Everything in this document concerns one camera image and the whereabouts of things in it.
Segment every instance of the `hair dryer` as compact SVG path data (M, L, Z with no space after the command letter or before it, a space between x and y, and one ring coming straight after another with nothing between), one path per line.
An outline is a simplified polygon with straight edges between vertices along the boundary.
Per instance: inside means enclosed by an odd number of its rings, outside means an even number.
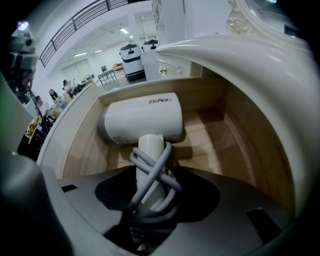
M183 130L177 95L163 93L113 102L101 116L98 129L111 142L138 143L138 148L134 148L130 156L137 166L137 193L129 209L144 217L159 215L181 190L173 174L166 175L165 168L171 151L171 144L167 141L177 141ZM157 177L174 189L167 194Z

